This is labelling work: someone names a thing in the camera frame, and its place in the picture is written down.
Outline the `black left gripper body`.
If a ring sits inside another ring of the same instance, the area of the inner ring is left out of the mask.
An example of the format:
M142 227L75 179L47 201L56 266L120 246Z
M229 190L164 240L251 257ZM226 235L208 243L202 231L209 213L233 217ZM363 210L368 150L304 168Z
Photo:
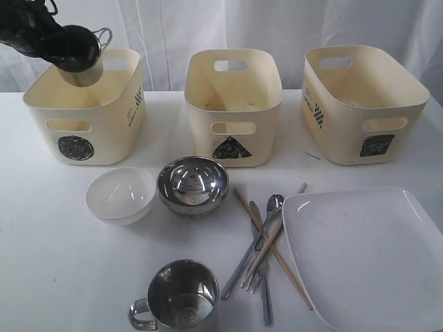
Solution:
M2 1L1 43L27 57L59 64L66 47L66 31L54 16L58 8L51 1Z

